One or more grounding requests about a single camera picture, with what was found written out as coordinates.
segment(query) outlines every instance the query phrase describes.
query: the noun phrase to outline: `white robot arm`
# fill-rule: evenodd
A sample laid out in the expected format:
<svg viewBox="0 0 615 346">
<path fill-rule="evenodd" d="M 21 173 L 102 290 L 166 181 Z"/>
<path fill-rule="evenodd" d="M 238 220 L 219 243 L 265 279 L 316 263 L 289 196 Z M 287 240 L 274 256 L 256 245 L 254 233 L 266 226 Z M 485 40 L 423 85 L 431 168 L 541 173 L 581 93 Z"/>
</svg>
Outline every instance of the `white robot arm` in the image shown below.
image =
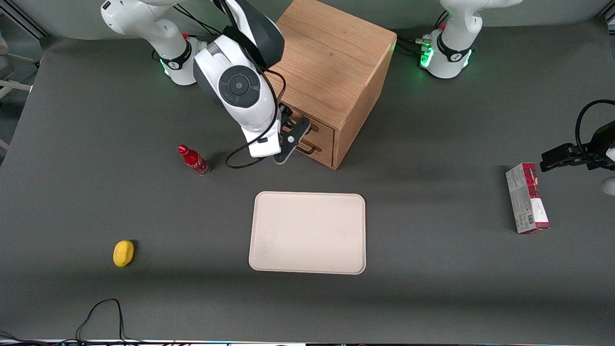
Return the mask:
<svg viewBox="0 0 615 346">
<path fill-rule="evenodd" d="M 146 39 L 160 55 L 171 80 L 187 86 L 195 83 L 192 60 L 204 45 L 194 38 L 185 39 L 173 22 L 160 18 L 176 2 L 106 0 L 100 13 L 113 31 Z"/>
<path fill-rule="evenodd" d="M 160 55 L 173 82 L 197 82 L 224 107 L 240 124 L 252 157 L 275 155 L 276 163 L 284 163 L 309 130 L 309 122 L 307 127 L 298 127 L 301 133 L 290 136 L 292 143 L 280 144 L 284 121 L 273 88 L 263 74 L 264 69 L 282 59 L 284 38 L 280 30 L 246 0 L 212 0 L 229 15 L 232 26 L 207 45 L 184 37 L 173 22 L 160 18 L 184 1 L 105 0 L 100 11 L 115 32 L 146 39 Z"/>
<path fill-rule="evenodd" d="M 472 53 L 470 47 L 483 27 L 478 13 L 484 9 L 499 9 L 521 3 L 523 0 L 440 0 L 449 13 L 446 28 L 424 35 L 422 42 L 428 48 L 421 57 L 421 66 L 432 75 L 453 78 L 466 67 Z"/>
</svg>

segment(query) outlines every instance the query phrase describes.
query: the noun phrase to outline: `drawer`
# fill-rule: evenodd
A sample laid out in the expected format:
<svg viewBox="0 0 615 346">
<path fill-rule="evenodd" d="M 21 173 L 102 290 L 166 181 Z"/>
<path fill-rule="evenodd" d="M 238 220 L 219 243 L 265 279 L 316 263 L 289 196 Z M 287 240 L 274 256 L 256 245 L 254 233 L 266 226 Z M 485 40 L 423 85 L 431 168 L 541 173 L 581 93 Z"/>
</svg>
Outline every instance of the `drawer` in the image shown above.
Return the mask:
<svg viewBox="0 0 615 346">
<path fill-rule="evenodd" d="M 333 164 L 333 129 L 298 111 L 293 106 L 290 106 L 290 109 L 293 111 L 291 117 L 293 122 L 297 122 L 302 116 L 306 116 L 312 126 L 312 130 L 303 137 L 298 147 L 305 151 L 311 151 L 313 148 L 314 152 L 308 156 L 327 167 L 331 167 Z"/>
</svg>

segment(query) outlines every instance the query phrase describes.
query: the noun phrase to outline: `box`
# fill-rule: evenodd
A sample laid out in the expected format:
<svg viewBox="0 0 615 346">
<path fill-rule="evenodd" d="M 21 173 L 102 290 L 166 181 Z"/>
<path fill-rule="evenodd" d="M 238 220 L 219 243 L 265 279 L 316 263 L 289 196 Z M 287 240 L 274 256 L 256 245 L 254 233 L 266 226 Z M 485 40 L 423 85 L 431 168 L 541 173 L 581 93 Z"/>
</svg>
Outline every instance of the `box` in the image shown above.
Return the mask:
<svg viewBox="0 0 615 346">
<path fill-rule="evenodd" d="M 397 41 L 392 31 L 316 0 L 294 0 L 276 22 L 284 35 L 282 102 L 312 131 L 299 144 L 337 169 L 380 96 Z M 270 78 L 276 92 L 282 83 Z"/>
<path fill-rule="evenodd" d="M 549 227 L 547 213 L 538 193 L 535 163 L 521 163 L 506 172 L 508 191 L 515 213 L 517 233 L 530 234 Z"/>
</svg>

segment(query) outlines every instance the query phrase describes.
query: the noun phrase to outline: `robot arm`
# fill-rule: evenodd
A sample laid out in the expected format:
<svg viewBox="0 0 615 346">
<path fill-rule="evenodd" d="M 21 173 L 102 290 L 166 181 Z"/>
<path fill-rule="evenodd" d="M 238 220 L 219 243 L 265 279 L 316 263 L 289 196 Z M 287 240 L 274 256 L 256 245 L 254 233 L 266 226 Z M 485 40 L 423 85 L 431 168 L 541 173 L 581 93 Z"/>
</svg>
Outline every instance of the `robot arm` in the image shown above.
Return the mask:
<svg viewBox="0 0 615 346">
<path fill-rule="evenodd" d="M 206 45 L 185 38 L 174 23 L 160 18 L 184 1 L 106 0 L 101 14 L 115 32 L 145 38 L 161 56 L 173 82 L 197 82 L 224 107 L 240 124 L 252 157 L 275 155 L 276 163 L 284 163 L 309 130 L 309 121 L 307 127 L 293 129 L 293 136 L 280 133 L 284 120 L 263 70 L 282 59 L 282 33 L 246 0 L 212 0 L 229 15 L 233 26 Z M 293 140 L 280 144 L 280 136 Z"/>
<path fill-rule="evenodd" d="M 548 172 L 563 166 L 587 165 L 591 171 L 604 168 L 615 171 L 615 121 L 599 128 L 589 143 L 581 143 L 581 121 L 589 108 L 600 103 L 615 105 L 613 100 L 596 100 L 586 105 L 577 117 L 574 128 L 576 145 L 565 143 L 542 154 L 541 170 Z M 605 193 L 615 196 L 615 177 L 608 178 L 602 183 Z"/>
<path fill-rule="evenodd" d="M 202 46 L 194 38 L 185 39 L 173 22 L 160 18 L 175 2 L 106 0 L 100 13 L 113 31 L 146 39 L 160 55 L 171 80 L 187 86 L 195 83 L 192 60 Z"/>
<path fill-rule="evenodd" d="M 483 28 L 483 19 L 478 11 L 510 7 L 522 1 L 440 0 L 449 13 L 449 19 L 445 30 L 436 29 L 423 36 L 430 48 L 422 57 L 421 66 L 438 78 L 457 76 L 466 67 L 472 53 L 470 47 Z"/>
</svg>

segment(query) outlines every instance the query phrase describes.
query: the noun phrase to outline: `floor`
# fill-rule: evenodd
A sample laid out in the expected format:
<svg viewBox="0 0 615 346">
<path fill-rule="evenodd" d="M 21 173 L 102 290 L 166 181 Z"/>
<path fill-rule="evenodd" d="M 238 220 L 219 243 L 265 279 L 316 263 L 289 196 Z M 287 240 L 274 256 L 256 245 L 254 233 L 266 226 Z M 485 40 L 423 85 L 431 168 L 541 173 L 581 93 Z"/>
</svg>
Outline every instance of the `floor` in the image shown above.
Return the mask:
<svg viewBox="0 0 615 346">
<path fill-rule="evenodd" d="M 0 32 L 7 41 L 11 54 L 34 60 L 41 59 L 42 51 L 38 40 L 19 28 L 5 15 L 0 15 Z M 38 69 L 25 62 L 11 60 L 11 63 L 15 68 L 15 73 L 11 76 L 11 79 L 32 85 Z M 12 90 L 0 100 L 2 103 L 0 106 L 0 139 L 9 144 L 27 98 L 27 91 Z M 2 164 L 5 155 L 4 149 L 0 148 L 0 164 Z"/>
</svg>

